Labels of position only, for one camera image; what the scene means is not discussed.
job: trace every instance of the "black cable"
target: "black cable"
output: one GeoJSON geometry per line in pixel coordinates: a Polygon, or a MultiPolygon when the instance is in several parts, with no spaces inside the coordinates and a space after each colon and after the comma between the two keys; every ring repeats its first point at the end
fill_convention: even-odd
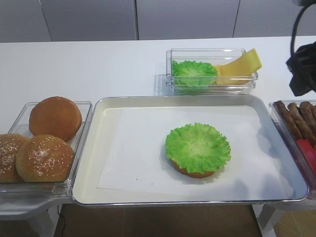
{"type": "Polygon", "coordinates": [[[307,8],[309,8],[311,5],[315,4],[315,2],[313,3],[309,3],[308,5],[304,6],[300,12],[298,13],[295,22],[294,22],[294,26],[293,26],[293,31],[292,31],[292,38],[291,38],[291,46],[290,46],[290,52],[291,52],[291,57],[295,58],[294,56],[294,43],[295,43],[295,37],[296,37],[296,33],[297,33],[297,27],[298,27],[298,23],[300,22],[303,13],[306,11],[307,8]]]}
{"type": "Polygon", "coordinates": [[[59,212],[59,206],[57,206],[57,213],[58,215],[63,219],[63,224],[64,224],[64,227],[61,231],[61,237],[64,237],[64,231],[65,231],[65,228],[66,228],[66,219],[65,219],[65,216],[63,214],[60,214],[59,212]]]}

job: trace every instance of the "floor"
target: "floor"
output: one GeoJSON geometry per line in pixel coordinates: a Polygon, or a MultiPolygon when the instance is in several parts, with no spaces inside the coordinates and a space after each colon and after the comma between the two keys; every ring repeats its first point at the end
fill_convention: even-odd
{"type": "MultiPolygon", "coordinates": [[[[63,205],[63,237],[261,237],[251,206],[85,208],[63,205]]],[[[61,237],[62,218],[55,237],[61,237]]],[[[277,237],[316,237],[316,211],[287,212],[277,237]]],[[[1,237],[38,237],[26,221],[0,221],[1,237]]]]}

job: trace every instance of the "yellow cheese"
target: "yellow cheese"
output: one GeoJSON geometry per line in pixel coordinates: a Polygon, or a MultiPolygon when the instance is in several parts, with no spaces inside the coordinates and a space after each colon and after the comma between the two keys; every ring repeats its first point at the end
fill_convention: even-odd
{"type": "MultiPolygon", "coordinates": [[[[220,72],[222,77],[248,77],[262,67],[260,58],[255,49],[243,54],[238,59],[226,65],[217,66],[216,69],[220,72]]],[[[218,78],[216,84],[218,85],[236,85],[245,84],[248,80],[232,80],[218,78]]]]}

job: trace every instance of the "lettuce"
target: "lettuce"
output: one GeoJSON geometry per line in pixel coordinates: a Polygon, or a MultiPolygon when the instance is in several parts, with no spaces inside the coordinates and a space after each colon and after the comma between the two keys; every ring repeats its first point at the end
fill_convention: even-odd
{"type": "Polygon", "coordinates": [[[176,85],[212,85],[216,82],[218,72],[210,63],[184,61],[178,63],[173,61],[173,76],[176,85]]]}
{"type": "Polygon", "coordinates": [[[167,157],[189,173],[217,171],[231,159],[227,138],[207,124],[187,124],[172,130],[165,146],[167,157]]]}

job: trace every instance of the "hamburger bun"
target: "hamburger bun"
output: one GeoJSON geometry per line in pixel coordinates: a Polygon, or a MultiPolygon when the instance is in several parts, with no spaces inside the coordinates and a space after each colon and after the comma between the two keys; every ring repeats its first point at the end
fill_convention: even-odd
{"type": "Polygon", "coordinates": [[[29,129],[34,136],[49,134],[64,141],[73,138],[82,123],[77,105],[63,97],[50,97],[31,111],[29,129]]]}
{"type": "Polygon", "coordinates": [[[74,150],[51,135],[39,135],[24,143],[16,154],[16,170],[26,182],[62,182],[68,177],[74,150]]]}
{"type": "Polygon", "coordinates": [[[28,141],[27,137],[19,134],[0,135],[0,182],[17,183],[23,182],[15,168],[15,157],[23,143],[28,141]]]}
{"type": "Polygon", "coordinates": [[[196,172],[189,173],[187,171],[187,169],[180,168],[180,166],[176,162],[174,162],[173,160],[172,160],[172,163],[173,163],[173,165],[174,165],[174,167],[176,168],[177,171],[179,171],[182,174],[188,175],[188,176],[190,176],[192,178],[199,178],[199,179],[201,179],[201,178],[205,178],[205,177],[208,177],[208,176],[211,176],[212,174],[214,174],[214,171],[206,171],[204,174],[196,173],[196,172]]]}

